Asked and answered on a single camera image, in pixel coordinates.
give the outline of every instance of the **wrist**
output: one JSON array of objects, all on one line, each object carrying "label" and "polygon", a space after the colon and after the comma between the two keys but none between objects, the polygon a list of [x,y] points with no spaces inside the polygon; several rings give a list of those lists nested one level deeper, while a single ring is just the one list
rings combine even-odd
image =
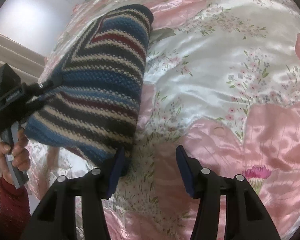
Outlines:
[{"label": "wrist", "polygon": [[14,185],[10,174],[2,173],[2,178],[11,185]]}]

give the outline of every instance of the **striped knit pillow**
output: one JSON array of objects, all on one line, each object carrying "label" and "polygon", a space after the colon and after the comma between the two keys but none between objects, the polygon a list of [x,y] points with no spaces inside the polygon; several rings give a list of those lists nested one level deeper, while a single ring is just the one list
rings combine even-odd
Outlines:
[{"label": "striped knit pillow", "polygon": [[128,5],[95,20],[58,63],[60,87],[28,120],[26,135],[100,165],[123,146],[125,171],[138,121],[151,11]]}]

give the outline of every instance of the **satin bedspread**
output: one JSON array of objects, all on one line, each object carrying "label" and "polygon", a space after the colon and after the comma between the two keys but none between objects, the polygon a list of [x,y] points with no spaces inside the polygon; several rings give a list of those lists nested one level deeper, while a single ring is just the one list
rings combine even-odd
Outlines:
[{"label": "satin bedspread", "polygon": [[[86,0],[50,55],[39,82],[89,23],[141,3],[154,14],[130,172],[103,201],[111,239],[189,239],[198,200],[185,192],[182,144],[221,176],[241,173],[282,239],[300,225],[300,11],[293,0]],[[31,142],[30,189],[42,198],[60,175],[93,165]],[[225,229],[221,201],[218,240]],[[80,198],[76,208],[82,238]]]}]

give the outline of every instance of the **red sleeve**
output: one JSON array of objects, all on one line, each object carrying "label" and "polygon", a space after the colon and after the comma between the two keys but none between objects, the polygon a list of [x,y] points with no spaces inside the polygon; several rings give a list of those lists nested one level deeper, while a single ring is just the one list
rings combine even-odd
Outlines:
[{"label": "red sleeve", "polygon": [[29,197],[25,187],[16,189],[0,178],[0,228],[8,240],[19,240],[30,219]]}]

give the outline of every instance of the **gray handle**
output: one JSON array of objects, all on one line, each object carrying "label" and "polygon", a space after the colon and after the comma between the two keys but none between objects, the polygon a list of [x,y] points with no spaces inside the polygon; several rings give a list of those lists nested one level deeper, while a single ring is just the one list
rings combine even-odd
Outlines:
[{"label": "gray handle", "polygon": [[[11,149],[18,142],[19,127],[20,127],[19,122],[15,122],[10,128],[6,129],[1,135],[1,140],[9,144],[11,146]],[[14,186],[18,189],[28,182],[29,180],[28,175],[26,171],[19,171],[18,168],[12,165],[12,161],[14,157],[11,153],[5,154],[5,158],[7,161],[10,174],[12,176]]]}]

